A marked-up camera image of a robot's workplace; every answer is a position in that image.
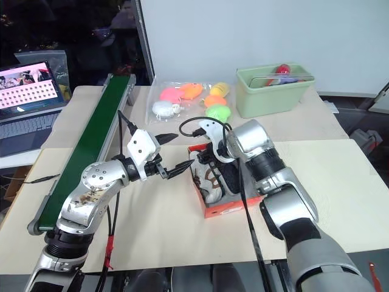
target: orange toy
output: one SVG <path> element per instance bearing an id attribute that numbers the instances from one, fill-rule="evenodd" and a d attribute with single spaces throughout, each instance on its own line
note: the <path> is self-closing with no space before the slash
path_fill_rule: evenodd
<path id="1" fill-rule="evenodd" d="M 212 105 L 227 105 L 227 101 L 221 96 L 207 96 L 204 99 L 204 104 L 209 108 Z"/>
<path id="2" fill-rule="evenodd" d="M 199 96 L 202 91 L 202 86 L 199 83 L 188 83 L 182 85 L 179 90 L 184 92 L 182 99 L 194 99 Z"/>

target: yellow toy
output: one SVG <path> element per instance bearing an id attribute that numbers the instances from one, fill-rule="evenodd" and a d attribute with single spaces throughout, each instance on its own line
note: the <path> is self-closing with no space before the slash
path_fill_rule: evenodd
<path id="1" fill-rule="evenodd" d="M 229 92 L 230 92 L 229 85 L 224 82 L 219 82 L 212 86 L 209 93 L 211 96 L 225 97 Z"/>
<path id="2" fill-rule="evenodd" d="M 184 92 L 182 99 L 194 99 L 199 96 L 202 91 L 202 86 L 199 83 L 187 83 L 182 85 L 179 90 Z"/>

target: laptop screen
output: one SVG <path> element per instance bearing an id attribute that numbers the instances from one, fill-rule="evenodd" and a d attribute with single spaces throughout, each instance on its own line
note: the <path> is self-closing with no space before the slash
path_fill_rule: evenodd
<path id="1" fill-rule="evenodd" d="M 0 119 L 64 103 L 48 62 L 0 71 Z"/>

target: pink toy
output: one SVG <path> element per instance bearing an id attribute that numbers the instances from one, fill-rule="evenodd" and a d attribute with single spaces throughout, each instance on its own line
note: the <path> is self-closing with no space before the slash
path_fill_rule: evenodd
<path id="1" fill-rule="evenodd" d="M 184 95 L 184 92 L 181 90 L 178 90 L 174 87 L 169 87 L 164 89 L 160 96 L 160 100 L 166 100 L 171 103 L 180 103 L 181 102 L 181 97 Z"/>

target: green conveyor belt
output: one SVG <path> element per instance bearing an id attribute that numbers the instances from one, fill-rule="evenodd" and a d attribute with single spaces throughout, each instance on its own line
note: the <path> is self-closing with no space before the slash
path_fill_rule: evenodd
<path id="1" fill-rule="evenodd" d="M 110 80 L 40 216 L 40 231 L 54 228 L 66 197 L 80 182 L 82 171 L 97 160 L 128 80 L 126 76 L 115 76 Z"/>

